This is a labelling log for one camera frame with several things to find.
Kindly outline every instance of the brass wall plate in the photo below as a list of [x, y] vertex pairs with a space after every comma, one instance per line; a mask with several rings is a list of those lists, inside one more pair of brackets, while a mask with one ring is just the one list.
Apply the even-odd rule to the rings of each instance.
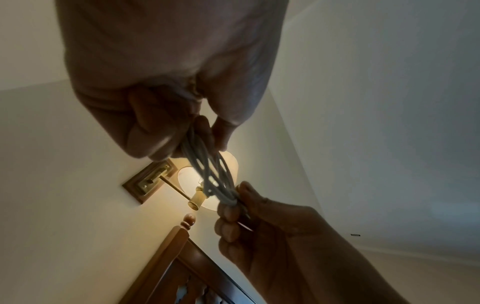
[[163, 184], [160, 176], [169, 179], [177, 172], [170, 159], [153, 162], [122, 185], [140, 204], [146, 202]]

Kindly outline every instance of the white cable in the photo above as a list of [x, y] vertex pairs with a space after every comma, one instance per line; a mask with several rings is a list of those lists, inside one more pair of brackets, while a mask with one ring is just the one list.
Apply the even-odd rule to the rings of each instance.
[[[222, 155], [217, 152], [214, 157], [210, 156], [204, 141], [195, 134], [193, 128], [188, 130], [180, 146], [183, 154], [190, 161], [191, 166], [203, 178], [203, 192], [205, 195], [215, 195], [220, 200], [220, 203], [235, 206], [239, 195], [235, 190], [232, 174]], [[218, 176], [214, 174], [210, 164], [218, 172]]]

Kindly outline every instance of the headboard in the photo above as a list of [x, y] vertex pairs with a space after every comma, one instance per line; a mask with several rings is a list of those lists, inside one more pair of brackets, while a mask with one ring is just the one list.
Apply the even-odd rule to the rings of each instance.
[[170, 231], [119, 304], [255, 304], [190, 240], [195, 220]]

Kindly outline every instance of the lamp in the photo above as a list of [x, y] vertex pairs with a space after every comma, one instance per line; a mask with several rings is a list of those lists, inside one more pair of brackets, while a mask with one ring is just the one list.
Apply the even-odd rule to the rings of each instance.
[[[228, 166], [233, 183], [237, 182], [237, 175], [239, 172], [239, 163], [237, 159], [228, 151], [220, 152], [226, 165]], [[178, 172], [178, 182], [183, 192], [190, 197], [188, 205], [193, 210], [198, 210], [203, 206], [209, 210], [216, 211], [220, 203], [216, 196], [207, 197], [203, 193], [203, 179], [192, 167], [182, 168]]]

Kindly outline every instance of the skin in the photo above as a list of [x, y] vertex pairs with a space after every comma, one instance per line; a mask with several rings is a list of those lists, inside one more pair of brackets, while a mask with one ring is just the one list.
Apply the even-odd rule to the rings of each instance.
[[202, 98], [227, 148], [267, 87], [286, 0], [56, 0], [72, 87], [129, 155], [163, 160]]
[[267, 303], [407, 303], [313, 208], [237, 191], [251, 219], [221, 204], [218, 246]]

